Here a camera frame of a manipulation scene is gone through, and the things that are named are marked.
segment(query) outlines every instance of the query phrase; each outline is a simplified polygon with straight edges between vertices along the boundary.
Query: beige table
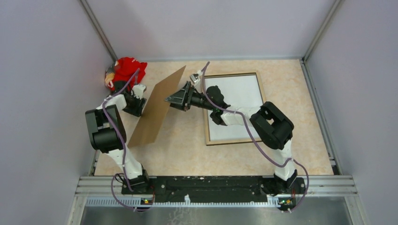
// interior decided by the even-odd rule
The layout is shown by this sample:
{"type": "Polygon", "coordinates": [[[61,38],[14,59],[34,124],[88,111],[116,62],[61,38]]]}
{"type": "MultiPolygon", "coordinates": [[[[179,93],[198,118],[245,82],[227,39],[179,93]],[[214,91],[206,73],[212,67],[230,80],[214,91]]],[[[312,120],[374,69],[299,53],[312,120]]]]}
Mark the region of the beige table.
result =
{"type": "MultiPolygon", "coordinates": [[[[201,69],[205,61],[151,62],[142,81],[148,97],[154,85],[186,65],[181,88],[189,75],[201,69]]],[[[208,74],[258,71],[267,101],[273,102],[294,123],[293,157],[310,175],[333,174],[321,130],[303,72],[298,60],[212,61],[208,74]]],[[[131,137],[138,118],[121,113],[127,137],[131,137]]],[[[206,146],[203,110],[192,107],[187,112],[170,108],[155,143],[131,149],[149,175],[271,175],[274,166],[253,143],[206,146]]],[[[263,143],[266,153],[272,151],[263,143]]],[[[299,174],[304,171],[296,166],[299,174]]],[[[101,154],[95,175],[121,172],[111,158],[101,154]]]]}

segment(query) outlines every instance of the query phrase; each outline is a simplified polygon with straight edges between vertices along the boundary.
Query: plush toy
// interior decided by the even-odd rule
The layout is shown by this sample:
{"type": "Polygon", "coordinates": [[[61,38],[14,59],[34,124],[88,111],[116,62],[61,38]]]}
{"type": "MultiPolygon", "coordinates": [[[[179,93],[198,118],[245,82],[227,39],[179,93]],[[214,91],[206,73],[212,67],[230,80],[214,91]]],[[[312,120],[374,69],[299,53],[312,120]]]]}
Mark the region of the plush toy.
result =
{"type": "Polygon", "coordinates": [[[126,84],[134,72],[139,68],[139,73],[130,81],[130,84],[126,88],[127,92],[130,93],[135,82],[141,82],[145,75],[145,68],[147,65],[148,63],[138,62],[135,58],[120,58],[107,69],[105,85],[111,90],[112,93],[118,91],[126,84]]]}

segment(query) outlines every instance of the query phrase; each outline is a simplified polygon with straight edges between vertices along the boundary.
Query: framed whiteboard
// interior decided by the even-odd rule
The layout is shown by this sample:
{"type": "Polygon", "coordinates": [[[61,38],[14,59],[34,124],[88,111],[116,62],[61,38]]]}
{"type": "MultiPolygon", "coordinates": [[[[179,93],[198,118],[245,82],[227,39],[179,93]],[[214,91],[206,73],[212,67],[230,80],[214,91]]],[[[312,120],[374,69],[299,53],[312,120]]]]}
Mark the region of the framed whiteboard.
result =
{"type": "MultiPolygon", "coordinates": [[[[266,101],[258,72],[206,75],[206,88],[217,85],[224,102],[239,107],[258,107],[266,101]]],[[[212,111],[204,110],[206,145],[251,142],[246,128],[241,125],[216,125],[210,118],[212,111]]],[[[256,141],[261,141],[256,130],[249,127],[256,141]]]]}

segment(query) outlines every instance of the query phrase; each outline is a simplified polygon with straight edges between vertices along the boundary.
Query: wooden frame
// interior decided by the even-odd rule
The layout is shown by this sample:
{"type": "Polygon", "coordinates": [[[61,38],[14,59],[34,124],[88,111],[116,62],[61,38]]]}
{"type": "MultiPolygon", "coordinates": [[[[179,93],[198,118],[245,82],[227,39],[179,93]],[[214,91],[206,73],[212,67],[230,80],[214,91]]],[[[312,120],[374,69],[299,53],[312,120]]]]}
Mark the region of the wooden frame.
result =
{"type": "MultiPolygon", "coordinates": [[[[205,75],[205,78],[219,78],[219,77],[231,77],[231,76],[249,76],[255,75],[257,78],[257,83],[261,95],[261,99],[266,102],[266,97],[264,93],[264,88],[262,85],[261,77],[258,71],[245,71],[245,72],[236,72],[232,74],[215,74],[215,75],[205,75]]],[[[218,144],[234,144],[234,143],[249,143],[252,142],[250,138],[240,138],[240,139],[233,139],[233,140],[214,140],[210,139],[210,127],[209,127],[209,119],[208,119],[208,110],[203,110],[203,116],[205,121],[205,137],[206,137],[206,145],[218,145],[218,144]]]]}

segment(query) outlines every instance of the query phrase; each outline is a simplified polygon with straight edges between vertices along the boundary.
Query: white board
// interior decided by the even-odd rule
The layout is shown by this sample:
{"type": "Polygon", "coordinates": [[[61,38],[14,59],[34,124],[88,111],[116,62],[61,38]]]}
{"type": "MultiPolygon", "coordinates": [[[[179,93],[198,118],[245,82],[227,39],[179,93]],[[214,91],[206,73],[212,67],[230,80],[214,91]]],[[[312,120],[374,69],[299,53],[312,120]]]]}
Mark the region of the white board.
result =
{"type": "MultiPolygon", "coordinates": [[[[260,88],[259,83],[261,82],[259,82],[256,73],[206,78],[206,88],[217,85],[224,95],[224,102],[239,107],[260,107],[263,105],[265,97],[262,95],[262,88],[260,88]]],[[[250,140],[244,126],[216,125],[210,118],[211,112],[206,111],[208,124],[205,124],[205,129],[209,131],[206,134],[209,136],[207,144],[241,143],[250,140]]],[[[250,131],[254,138],[259,138],[253,127],[250,127],[250,131]]]]}

